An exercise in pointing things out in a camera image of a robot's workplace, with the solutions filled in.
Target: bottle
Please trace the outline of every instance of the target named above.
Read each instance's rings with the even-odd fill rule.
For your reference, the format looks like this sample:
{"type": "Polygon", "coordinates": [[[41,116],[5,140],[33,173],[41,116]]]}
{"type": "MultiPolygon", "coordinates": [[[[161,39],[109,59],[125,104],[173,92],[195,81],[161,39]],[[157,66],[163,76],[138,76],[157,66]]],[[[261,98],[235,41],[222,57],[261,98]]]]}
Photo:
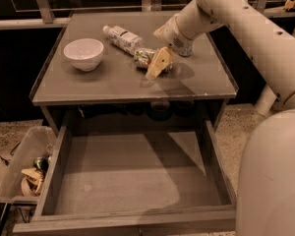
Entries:
{"type": "Polygon", "coordinates": [[[144,45],[144,40],[140,36],[121,27],[105,26],[102,30],[108,36],[109,42],[131,55],[134,55],[136,49],[143,47],[144,45]]]}

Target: white bowl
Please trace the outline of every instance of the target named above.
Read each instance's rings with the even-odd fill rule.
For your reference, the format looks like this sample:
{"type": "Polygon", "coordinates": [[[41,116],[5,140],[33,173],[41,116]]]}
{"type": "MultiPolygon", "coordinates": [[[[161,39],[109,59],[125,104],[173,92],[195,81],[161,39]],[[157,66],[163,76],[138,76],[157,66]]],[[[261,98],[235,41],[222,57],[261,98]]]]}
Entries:
{"type": "Polygon", "coordinates": [[[91,71],[101,62],[103,50],[102,42],[92,38],[82,38],[67,44],[63,53],[74,67],[91,71]]]}

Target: black cable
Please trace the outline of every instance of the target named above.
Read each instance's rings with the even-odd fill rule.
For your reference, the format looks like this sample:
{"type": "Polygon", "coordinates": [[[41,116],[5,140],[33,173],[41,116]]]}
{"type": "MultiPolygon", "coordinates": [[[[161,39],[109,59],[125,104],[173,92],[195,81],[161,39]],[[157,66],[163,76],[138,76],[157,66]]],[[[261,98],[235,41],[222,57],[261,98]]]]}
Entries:
{"type": "Polygon", "coordinates": [[[3,162],[4,164],[6,164],[7,166],[9,165],[10,160],[7,160],[7,159],[3,158],[1,155],[0,155],[0,159],[2,160],[2,162],[3,162]]]}
{"type": "Polygon", "coordinates": [[[20,208],[19,208],[19,213],[21,214],[23,223],[27,223],[26,219],[24,218],[23,212],[22,212],[22,210],[20,208]]]}
{"type": "Polygon", "coordinates": [[[30,210],[30,211],[29,211],[29,223],[30,223],[30,220],[31,220],[32,216],[33,216],[33,214],[32,214],[32,212],[31,212],[31,210],[30,210]]]}
{"type": "Polygon", "coordinates": [[[10,151],[11,155],[14,155],[14,150],[16,150],[16,148],[20,145],[21,142],[18,142],[10,151]]]}

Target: table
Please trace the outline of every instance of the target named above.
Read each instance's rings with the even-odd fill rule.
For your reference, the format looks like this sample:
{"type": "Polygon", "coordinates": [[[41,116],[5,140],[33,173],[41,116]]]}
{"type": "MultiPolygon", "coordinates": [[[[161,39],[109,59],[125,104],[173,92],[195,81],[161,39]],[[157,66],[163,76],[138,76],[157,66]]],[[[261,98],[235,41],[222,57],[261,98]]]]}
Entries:
{"type": "Polygon", "coordinates": [[[173,69],[150,82],[102,32],[119,25],[142,36],[146,47],[160,48],[152,32],[174,13],[73,15],[31,94],[58,138],[33,222],[16,225],[17,235],[115,229],[142,235],[160,225],[234,229],[236,198],[214,131],[237,86],[209,34],[196,39],[191,57],[175,56],[173,69]],[[101,64],[87,73],[62,54],[67,43],[84,37],[104,43],[101,64]],[[193,102],[194,111],[157,121],[148,115],[153,101],[193,102]],[[143,112],[128,111],[134,105],[143,112]],[[121,110],[85,118],[81,106],[121,110]]]}

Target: open drawer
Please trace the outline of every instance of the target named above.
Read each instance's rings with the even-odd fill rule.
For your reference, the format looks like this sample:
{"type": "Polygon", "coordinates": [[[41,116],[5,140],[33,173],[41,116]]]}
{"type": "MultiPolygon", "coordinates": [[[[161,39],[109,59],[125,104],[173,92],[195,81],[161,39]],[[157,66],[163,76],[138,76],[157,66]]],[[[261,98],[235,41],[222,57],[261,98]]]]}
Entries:
{"type": "Polygon", "coordinates": [[[233,230],[235,195],[205,105],[197,107],[190,117],[163,122],[120,114],[86,120],[69,110],[34,218],[17,224],[14,233],[233,230]]]}

